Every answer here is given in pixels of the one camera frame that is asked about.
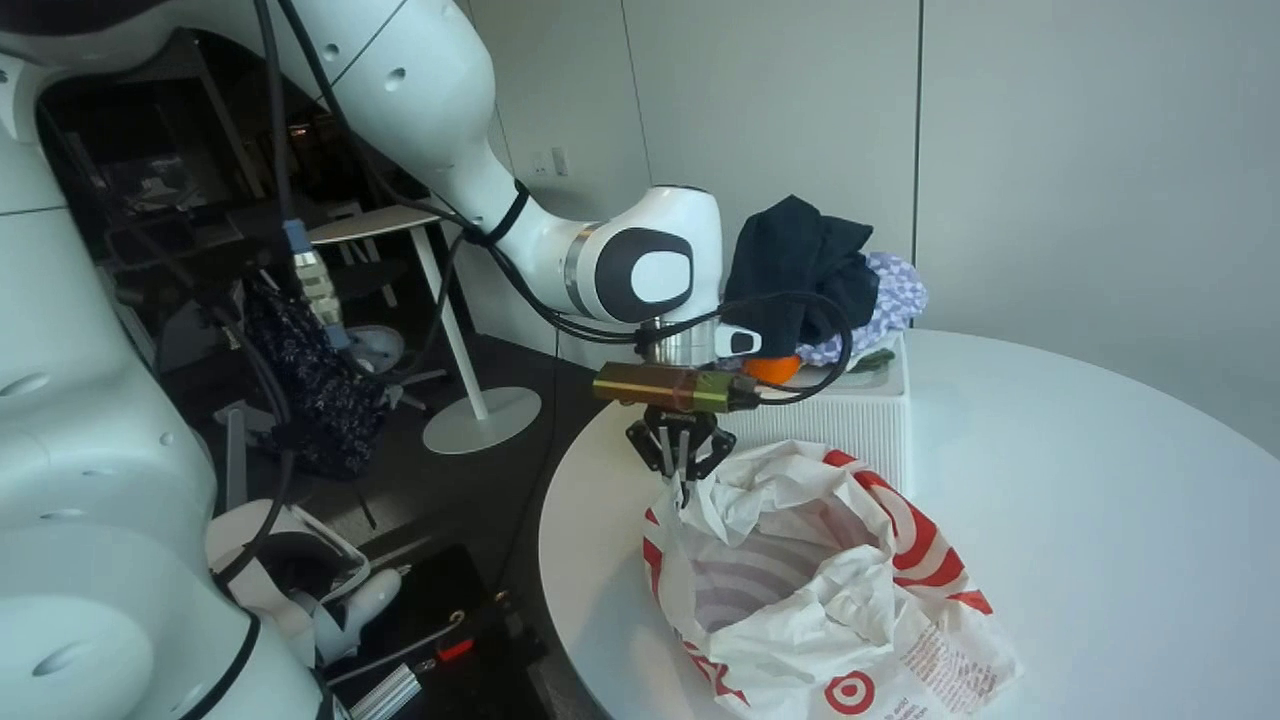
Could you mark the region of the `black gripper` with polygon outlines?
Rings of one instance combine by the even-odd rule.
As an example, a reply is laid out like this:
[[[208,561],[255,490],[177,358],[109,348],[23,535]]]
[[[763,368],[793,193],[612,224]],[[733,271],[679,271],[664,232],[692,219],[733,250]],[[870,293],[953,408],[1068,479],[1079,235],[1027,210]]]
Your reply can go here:
[[[713,411],[647,408],[629,446],[664,479],[705,479],[735,447],[735,435]]]

